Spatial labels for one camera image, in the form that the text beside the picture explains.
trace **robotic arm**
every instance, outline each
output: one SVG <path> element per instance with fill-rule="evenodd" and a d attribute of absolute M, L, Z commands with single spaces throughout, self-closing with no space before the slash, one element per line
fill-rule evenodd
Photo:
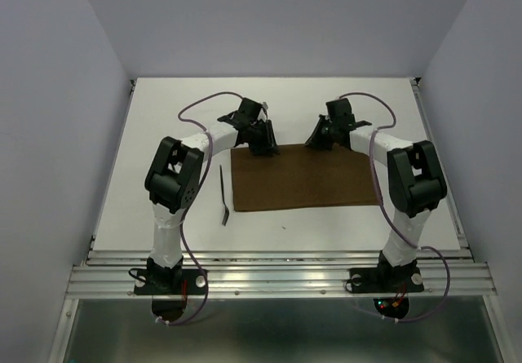
<path fill-rule="evenodd" d="M 239 109 L 218 119 L 207 133 L 212 138 L 212 155 L 248 143 L 254 155 L 278 153 L 272 122 L 262 104 L 243 98 Z M 183 255 L 180 226 L 184 211 L 199 190 L 202 165 L 209 158 L 206 133 L 184 139 L 164 138 L 145 180 L 154 210 L 154 243 L 147 269 L 140 270 L 144 286 L 136 294 L 173 294 L 182 280 Z"/>
<path fill-rule="evenodd" d="M 350 270 L 352 293 L 389 293 L 402 285 L 408 292 L 422 292 L 416 260 L 418 241 L 431 212 L 447 194 L 435 147 L 429 141 L 412 143 L 379 132 L 370 155 L 371 137 L 376 128 L 366 121 L 356 122 L 346 98 L 328 102 L 326 108 L 328 116 L 319 116 L 306 145 L 331 150 L 333 144 L 340 144 L 373 156 L 386 166 L 389 193 L 396 208 L 393 225 L 404 237 L 392 229 L 376 268 Z"/>

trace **white table surface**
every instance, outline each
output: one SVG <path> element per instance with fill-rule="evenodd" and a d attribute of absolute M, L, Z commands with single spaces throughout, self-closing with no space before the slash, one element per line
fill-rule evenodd
<path fill-rule="evenodd" d="M 198 132 L 178 122 L 178 111 L 209 94 L 235 91 L 258 102 L 267 102 L 278 144 L 300 144 L 312 133 L 318 114 L 326 114 L 325 102 L 349 91 L 373 93 L 395 110 L 398 124 L 388 133 L 403 139 L 426 139 L 414 94 L 406 78 L 140 78 L 132 98 L 113 174 L 108 186 L 95 250 L 150 250 L 153 243 L 153 211 L 144 179 L 160 140 Z M 384 107 L 362 96 L 350 98 L 357 120 L 375 125 L 389 123 Z M 189 110 L 186 117 L 206 126 L 237 109 L 240 100 L 220 96 Z M 219 189 L 219 165 L 223 166 L 225 197 L 231 208 L 226 227 L 221 225 L 223 206 Z M 378 165 L 385 204 L 387 174 Z M 230 177 L 230 152 L 212 160 L 206 184 L 189 212 L 185 232 L 193 250 L 381 250 L 389 227 L 377 206 L 343 206 L 234 212 Z M 456 229 L 446 200 L 428 220 L 422 245 L 441 250 L 459 248 Z"/>

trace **screw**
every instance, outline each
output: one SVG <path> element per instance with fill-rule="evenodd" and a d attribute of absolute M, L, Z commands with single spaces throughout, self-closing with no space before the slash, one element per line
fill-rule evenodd
<path fill-rule="evenodd" d="M 416 285 L 420 286 L 422 284 L 422 276 L 418 273 L 414 273 L 411 275 L 411 281 Z"/>
<path fill-rule="evenodd" d="M 203 276 L 196 277 L 196 286 L 198 288 L 203 288 L 205 286 L 205 278 Z"/>
<path fill-rule="evenodd" d="M 355 281 L 355 280 L 360 280 L 361 278 L 361 275 L 358 275 L 358 274 L 355 274 L 355 275 L 352 275 L 351 277 L 351 281 L 352 281 L 352 285 L 355 286 L 355 287 L 358 287 L 361 285 L 361 282 L 360 281 Z"/>

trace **purple cable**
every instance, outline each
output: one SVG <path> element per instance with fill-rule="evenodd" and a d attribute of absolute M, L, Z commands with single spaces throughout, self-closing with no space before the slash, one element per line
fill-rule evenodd
<path fill-rule="evenodd" d="M 209 150 L 208 150 L 208 155 L 209 156 L 208 156 L 208 158 L 206 160 L 205 171 L 203 172 L 203 176 L 201 177 L 201 181 L 199 183 L 199 189 L 201 189 L 201 186 L 203 186 L 203 183 L 205 182 L 206 176 L 209 174 L 210 163 L 212 161 L 212 153 L 214 152 L 214 143 L 212 141 L 212 136 L 210 135 L 210 133 L 207 132 L 207 129 L 206 129 L 206 127 L 203 124 L 201 124 L 200 122 L 198 122 L 196 120 L 192 120 L 191 118 L 183 118 L 181 116 L 182 116 L 183 113 L 185 113 L 190 108 L 193 108 L 194 106 L 196 106 L 196 105 L 198 105 L 198 104 L 200 104 L 202 102 L 205 102 L 206 100 L 211 100 L 212 98 L 214 98 L 216 96 L 220 96 L 220 95 L 234 95 L 234 96 L 237 96 L 240 99 L 243 99 L 243 97 L 241 95 L 237 94 L 236 92 L 221 91 L 221 92 L 217 92 L 215 94 L 206 96 L 205 98 L 203 98 L 201 100 L 197 100 L 193 104 L 190 104 L 189 106 L 186 106 L 185 108 L 182 108 L 179 111 L 179 113 L 178 113 L 178 119 L 181 122 L 188 122 L 190 124 L 193 124 L 193 125 L 199 127 L 202 131 L 205 132 L 205 135 L 206 135 L 206 137 L 209 140 Z M 185 218 L 187 217 L 188 210 L 190 210 L 190 206 L 185 209 L 185 211 L 183 212 L 183 215 L 181 216 L 181 224 L 179 225 L 179 235 L 181 236 L 181 241 L 183 242 L 183 246 L 185 246 L 185 250 L 187 251 L 188 256 L 194 262 L 194 264 L 196 265 L 197 269 L 199 270 L 199 272 L 201 273 L 201 275 L 205 279 L 205 286 L 206 286 L 205 297 L 203 298 L 203 301 L 201 302 L 199 308 L 197 308 L 197 310 L 195 312 L 193 312 L 188 318 L 186 318 L 186 319 L 184 319 L 182 321 L 168 322 L 167 323 L 166 321 L 163 321 L 161 318 L 156 317 L 156 321 L 158 321 L 158 322 L 160 322 L 160 323 L 162 323 L 164 325 L 168 325 L 168 326 L 185 325 L 187 322 L 190 322 L 192 319 L 194 319 L 201 312 L 203 307 L 205 307 L 206 301 L 209 298 L 209 282 L 208 282 L 208 279 L 206 277 L 205 270 L 203 269 L 201 264 L 197 261 L 196 256 L 194 255 L 192 250 L 190 250 L 190 248 L 188 247 L 187 239 L 185 238 L 184 222 L 185 222 Z"/>
<path fill-rule="evenodd" d="M 339 98 L 341 99 L 341 98 L 345 98 L 345 97 L 351 96 L 351 95 L 362 95 L 362 96 L 367 96 L 369 98 L 377 100 L 391 114 L 391 118 L 392 118 L 393 122 L 391 124 L 389 124 L 389 125 L 377 126 L 375 128 L 375 130 L 372 132 L 372 135 L 371 135 L 371 137 L 369 139 L 369 152 L 368 152 L 368 154 L 369 154 L 369 167 L 370 167 L 370 170 L 371 170 L 371 173 L 372 173 L 372 182 L 374 184 L 375 194 L 377 194 L 378 207 L 380 208 L 381 212 L 383 213 L 384 219 L 387 221 L 387 223 L 390 226 L 390 228 L 393 230 L 394 233 L 396 233 L 400 237 L 400 239 L 402 239 L 404 242 L 406 242 L 406 244 L 408 244 L 408 246 L 411 246 L 414 249 L 419 249 L 419 247 L 417 245 L 415 245 L 412 241 L 410 241 L 401 231 L 399 231 L 399 228 L 397 228 L 395 226 L 395 224 L 393 224 L 392 219 L 390 218 L 390 216 L 388 215 L 386 209 L 384 208 L 383 192 L 381 191 L 381 185 L 379 184 L 377 171 L 375 170 L 375 161 L 374 161 L 375 137 L 377 136 L 377 133 L 381 129 L 391 129 L 391 128 L 393 128 L 397 124 L 397 116 L 395 115 L 395 113 L 393 112 L 393 110 L 392 110 L 392 108 L 390 107 L 389 104 L 387 104 L 386 102 L 381 100 L 379 97 L 377 97 L 377 96 L 375 96 L 373 94 L 370 94 L 368 92 L 348 92 L 347 94 L 343 94 L 343 95 L 339 96 Z M 446 299 L 448 298 L 449 286 L 451 285 L 451 274 L 449 272 L 448 261 L 446 261 L 445 257 L 442 255 L 442 253 L 440 253 L 435 247 L 432 247 L 432 246 L 422 246 L 422 247 L 420 247 L 420 250 L 430 250 L 430 251 L 434 252 L 442 260 L 442 263 L 444 264 L 444 267 L 445 267 L 445 270 L 446 270 L 446 288 L 445 288 L 444 294 L 442 295 L 442 299 L 440 300 L 439 304 L 437 304 L 435 306 L 435 308 L 433 308 L 429 312 L 426 312 L 426 313 L 424 313 L 424 314 L 422 314 L 422 315 L 420 315 L 418 317 L 407 318 L 405 320 L 404 319 L 403 320 L 397 320 L 398 322 L 415 322 L 415 321 L 420 321 L 420 320 L 422 320 L 424 318 L 427 318 L 430 315 L 438 312 L 445 305 Z M 374 312 L 369 312 L 369 311 L 364 310 L 364 309 L 359 308 L 359 307 L 357 307 L 356 309 L 359 310 L 359 311 L 367 312 L 367 313 L 372 314 L 374 316 L 380 317 L 380 316 L 376 315 Z"/>

